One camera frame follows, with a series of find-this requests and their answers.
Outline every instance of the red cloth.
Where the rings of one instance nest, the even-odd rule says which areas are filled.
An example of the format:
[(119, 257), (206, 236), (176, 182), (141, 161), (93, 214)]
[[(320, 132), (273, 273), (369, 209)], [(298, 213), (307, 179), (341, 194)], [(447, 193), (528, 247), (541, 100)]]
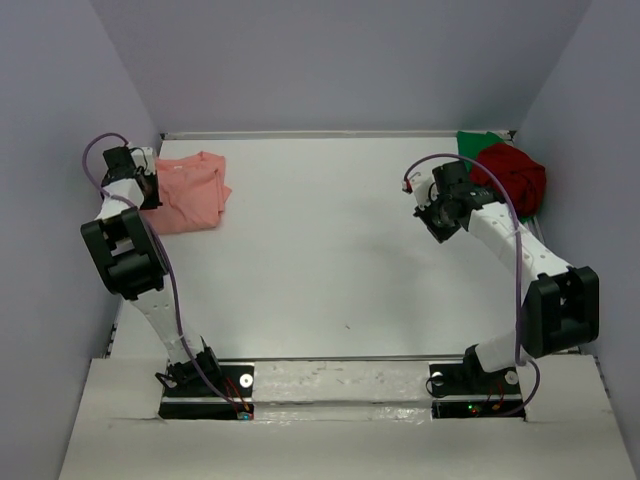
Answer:
[[(502, 182), (519, 217), (535, 215), (540, 208), (547, 185), (547, 176), (542, 165), (531, 160), (523, 151), (506, 143), (496, 143), (485, 148), (478, 154), (477, 161)], [(471, 169), (471, 181), (476, 185), (498, 190), (489, 176), (475, 165)]]

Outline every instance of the cable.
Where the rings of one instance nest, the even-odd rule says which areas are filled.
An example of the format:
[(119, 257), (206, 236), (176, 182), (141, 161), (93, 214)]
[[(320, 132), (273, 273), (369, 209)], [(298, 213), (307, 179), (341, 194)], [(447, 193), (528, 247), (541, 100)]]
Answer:
[(516, 209), (513, 205), (513, 202), (511, 201), (511, 198), (509, 197), (509, 193), (507, 192), (506, 188), (504, 188), (504, 185), (502, 185), (502, 182), (500, 182), (500, 180), (498, 180), (498, 177), (496, 177), (493, 172), (491, 172), (491, 170), (489, 170), (487, 167), (485, 167), (484, 165), (482, 165), (480, 162), (478, 162), (477, 160), (474, 160), (472, 158), (469, 157), (465, 157), (463, 155), (456, 155), (455, 153), (436, 153), (434, 155), (427, 155), (424, 158), (421, 158), (420, 160), (414, 162), (405, 172), (404, 177), (403, 177), (403, 181), (405, 184), (405, 189), (411, 193), (412, 188), (411, 188), (411, 182), (409, 181), (409, 175), (411, 175), (411, 172), (418, 166), (421, 165), (424, 162), (427, 162), (429, 160), (434, 160), (436, 158), (454, 158), (456, 160), (463, 160), (466, 162), (469, 162), (473, 165), (475, 165), (476, 167), (480, 168), (482, 171), (484, 171), (489, 178), (493, 181), (494, 185), (496, 185), (498, 187), (498, 190), (500, 190), (500, 192), (502, 193), (502, 196), (504, 197), (505, 202), (507, 203), (507, 207), (509, 209), (509, 215), (511, 216), (511, 220), (513, 221), (513, 228), (514, 228), (514, 233), (515, 233), (515, 239), (516, 239), (516, 272), (515, 272), (515, 277), (516, 277), (516, 342), (515, 342), (515, 363), (517, 366), (522, 367), (524, 366), (527, 362), (530, 363), (533, 368), (536, 371), (536, 381), (535, 384), (533, 386), (533, 390), (531, 391), (531, 394), (529, 395), (529, 398), (527, 398), (522, 405), (520, 405), (519, 407), (517, 407), (516, 409), (512, 410), (511, 412), (507, 412), (507, 414), (511, 415), (513, 413), (517, 413), (520, 410), (522, 410), (525, 406), (527, 406), (529, 404), (529, 402), (531, 402), (531, 400), (533, 400), (533, 397), (535, 396), (536, 392), (538, 391), (538, 387), (540, 386), (540, 369), (538, 368), (538, 366), (536, 365), (536, 363), (533, 360), (527, 360), (527, 362), (523, 362), (521, 357), (520, 357), (520, 350), (522, 348), (522, 237), (520, 236), (520, 222), (518, 221), (518, 214), (516, 213)]
[(540, 368), (538, 367), (538, 364), (536, 362), (534, 362), (533, 360), (528, 360), (528, 362), (531, 364), (533, 369), (536, 371), (536, 381), (533, 384), (533, 389), (531, 389), (531, 393), (529, 394), (527, 399), (524, 402), (522, 402), (520, 405), (518, 405), (516, 408), (513, 408), (513, 409), (509, 410), (508, 412), (504, 412), (504, 413), (500, 413), (498, 415), (494, 415), (494, 417), (511, 417), (512, 415), (518, 413), (520, 410), (524, 410), (524, 407), (529, 405), (529, 403), (531, 403), (531, 400), (533, 400), (533, 397), (535, 397), (536, 393), (538, 393), (538, 388), (540, 387)]
[(236, 387), (236, 384), (233, 383), (233, 381), (227, 377), (227, 383), (229, 385), (231, 385), (231, 388), (233, 389), (234, 392), (236, 392), (236, 395), (238, 396), (238, 398), (240, 399), (240, 401), (242, 402), (242, 405), (244, 406), (244, 409), (247, 411), (247, 413), (251, 413), (249, 410), (249, 405), (247, 404), (247, 402), (244, 400), (244, 398), (242, 398), (242, 394), (240, 393), (240, 391), (238, 390), (238, 387)]
[[(104, 197), (108, 197), (108, 198), (112, 198), (114, 200), (118, 200), (120, 202), (123, 202), (123, 203), (127, 204), (129, 207), (132, 207), (132, 208), (138, 208), (128, 198), (122, 197), (120, 195), (112, 195), (111, 193), (109, 193), (107, 190), (105, 190), (102, 187), (102, 185), (100, 185), (100, 182), (98, 182), (93, 177), (93, 175), (91, 175), (91, 172), (89, 172), (89, 167), (87, 165), (87, 162), (88, 162), (87, 159), (89, 157), (89, 151), (100, 140), (102, 140), (103, 138), (108, 138), (108, 137), (119, 138), (120, 140), (122, 140), (124, 142), (125, 146), (129, 143), (129, 141), (125, 137), (120, 135), (119, 133), (108, 132), (108, 133), (103, 133), (102, 135), (98, 135), (96, 138), (94, 138), (93, 140), (91, 140), (87, 144), (87, 146), (84, 149), (84, 152), (82, 152), (82, 170), (84, 170), (84, 174), (89, 179), (91, 184)], [(193, 364), (193, 368), (196, 370), (196, 372), (200, 376), (200, 379), (209, 388), (209, 390), (211, 390), (218, 397), (220, 397), (223, 400), (225, 400), (227, 403), (229, 403), (231, 405), (235, 405), (235, 402), (231, 398), (227, 397), (220, 390), (218, 390), (215, 387), (215, 385), (213, 385), (213, 383), (211, 383), (211, 381), (207, 378), (207, 375), (204, 373), (204, 371), (202, 370), (200, 365), (198, 365), (196, 357), (193, 354), (193, 352), (191, 351), (191, 348), (189, 347), (189, 344), (187, 343), (187, 340), (184, 338), (184, 328), (183, 328), (183, 325), (182, 325), (182, 317), (180, 315), (180, 300), (178, 298), (178, 285), (177, 285), (177, 282), (176, 282), (176, 275), (175, 275), (175, 272), (173, 270), (173, 266), (171, 265), (171, 261), (169, 260), (169, 256), (167, 255), (167, 250), (164, 248), (164, 245), (160, 241), (160, 237), (158, 236), (158, 233), (155, 231), (155, 229), (153, 228), (153, 226), (149, 222), (144, 220), (143, 217), (140, 217), (140, 219), (144, 222), (144, 224), (149, 229), (149, 232), (153, 236), (153, 238), (154, 238), (154, 240), (155, 240), (155, 242), (156, 242), (156, 244), (158, 246), (158, 249), (160, 250), (160, 255), (162, 255), (162, 257), (164, 258), (164, 261), (167, 264), (167, 270), (169, 271), (169, 278), (171, 279), (171, 289), (173, 291), (173, 303), (174, 303), (174, 308), (175, 308), (175, 311), (176, 311), (176, 327), (178, 329), (178, 335), (180, 336), (180, 343), (182, 344), (182, 347), (184, 348), (184, 351), (187, 354), (187, 357), (189, 357), (189, 360)]]
[(498, 390), (500, 390), (500, 400), (491, 408), (497, 412), (498, 410), (500, 410), (502, 404), (504, 403), (504, 388), (502, 388), (502, 383), (500, 383), (500, 380), (496, 381), (496, 383), (498, 384)]

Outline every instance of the red wire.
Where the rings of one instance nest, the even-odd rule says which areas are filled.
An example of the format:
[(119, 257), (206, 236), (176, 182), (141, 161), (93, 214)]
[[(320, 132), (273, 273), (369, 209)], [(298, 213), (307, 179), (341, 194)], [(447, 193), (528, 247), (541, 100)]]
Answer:
[[(229, 390), (229, 385), (227, 385), (226, 383), (224, 384), (224, 388), (227, 391), (227, 397), (231, 398), (231, 390)], [(236, 407), (236, 402), (232, 402), (231, 406), (233, 407), (233, 411), (236, 412), (236, 415), (238, 414), (238, 408)]]
[(238, 398), (242, 401), (242, 405), (244, 405), (244, 409), (247, 412), (249, 412), (249, 405), (247, 405), (247, 402), (245, 402), (244, 398), (242, 398), (242, 395), (240, 395), (240, 392), (236, 388), (235, 384), (228, 377), (227, 377), (227, 382), (229, 382), (229, 385), (231, 385), (231, 388), (233, 388), (233, 391), (236, 392), (236, 395), (238, 395)]
[(498, 388), (500, 389), (500, 402), (498, 403), (498, 408), (500, 408), (504, 403), (504, 389), (502, 388), (502, 384), (499, 381), (496, 383), (498, 384)]

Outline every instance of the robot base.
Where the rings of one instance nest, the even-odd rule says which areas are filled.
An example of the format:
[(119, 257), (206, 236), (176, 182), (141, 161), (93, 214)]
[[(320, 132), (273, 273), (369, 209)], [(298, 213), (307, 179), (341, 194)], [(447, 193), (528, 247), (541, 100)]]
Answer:
[(252, 419), (253, 364), (220, 362), (220, 368), (222, 378), (209, 379), (218, 390), (234, 400), (235, 405), (215, 395), (198, 379), (182, 387), (165, 387), (158, 415), (167, 420)]

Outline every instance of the crumpled fabric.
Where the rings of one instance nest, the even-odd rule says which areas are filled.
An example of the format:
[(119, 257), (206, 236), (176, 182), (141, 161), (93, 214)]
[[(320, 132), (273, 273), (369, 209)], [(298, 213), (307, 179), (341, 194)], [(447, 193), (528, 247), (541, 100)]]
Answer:
[(143, 215), (161, 235), (214, 228), (231, 189), (224, 184), (226, 159), (200, 152), (180, 160), (156, 161), (162, 205)]
[[(506, 143), (497, 143), (480, 151), (476, 159), (487, 167), (504, 185), (518, 217), (535, 215), (547, 185), (545, 168), (531, 160), (522, 150)], [(479, 167), (471, 169), (471, 181), (476, 185), (493, 187), (489, 176)]]

